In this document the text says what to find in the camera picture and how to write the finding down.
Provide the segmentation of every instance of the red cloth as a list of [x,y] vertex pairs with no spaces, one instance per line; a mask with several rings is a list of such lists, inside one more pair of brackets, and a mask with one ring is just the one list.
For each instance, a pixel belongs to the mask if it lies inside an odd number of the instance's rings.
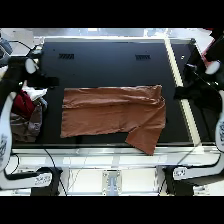
[[29,120],[34,109],[35,105],[31,101],[29,95],[21,90],[13,102],[12,112]]

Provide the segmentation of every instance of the metal bracket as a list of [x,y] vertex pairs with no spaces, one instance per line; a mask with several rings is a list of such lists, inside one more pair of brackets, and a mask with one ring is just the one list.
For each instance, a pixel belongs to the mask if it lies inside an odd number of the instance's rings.
[[122,192],[121,171],[103,171],[102,194],[104,196],[119,196]]

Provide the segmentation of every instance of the wire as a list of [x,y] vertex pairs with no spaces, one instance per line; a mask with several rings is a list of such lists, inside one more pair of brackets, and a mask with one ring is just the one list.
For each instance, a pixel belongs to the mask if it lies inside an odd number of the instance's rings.
[[159,190],[158,196],[160,196],[160,193],[161,193],[161,191],[162,191],[162,189],[163,189],[163,185],[164,185],[164,183],[165,183],[165,180],[166,180],[166,178],[164,178],[164,180],[163,180],[163,183],[162,183],[161,188],[160,188],[160,190]]
[[68,191],[69,191],[69,190],[73,187],[73,185],[75,184],[76,179],[77,179],[77,177],[78,177],[78,174],[80,173],[80,171],[84,168],[84,166],[85,166],[85,164],[86,164],[86,159],[87,159],[87,157],[85,158],[85,161],[84,161],[84,163],[83,163],[82,168],[79,169],[79,171],[77,172],[77,174],[76,174],[76,176],[75,176],[75,180],[73,181],[73,183],[72,183],[71,186],[69,187]]
[[[50,154],[46,149],[44,149],[44,150],[45,150],[45,152],[49,155],[49,157],[51,158],[51,161],[52,161],[52,163],[53,163],[53,165],[54,165],[54,168],[55,168],[55,170],[56,170],[56,166],[55,166],[55,163],[54,163],[54,160],[53,160],[51,154]],[[65,187],[64,187],[64,185],[63,185],[63,183],[62,183],[62,181],[61,181],[60,176],[59,176],[59,181],[60,181],[61,186],[62,186],[62,188],[63,188],[63,190],[64,190],[64,192],[65,192],[65,195],[68,196],[67,193],[66,193]]]
[[19,164],[20,164],[19,156],[17,156],[16,154],[15,154],[15,156],[18,158],[18,163],[17,163],[16,168],[12,171],[12,173],[10,173],[10,175],[13,174],[13,173],[17,170],[17,168],[18,168],[18,166],[19,166]]
[[23,46],[29,48],[30,50],[32,50],[32,48],[30,48],[29,46],[27,46],[26,44],[24,44],[24,43],[22,43],[22,42],[20,42],[18,40],[9,40],[8,42],[9,43],[19,43],[19,44],[22,44]]

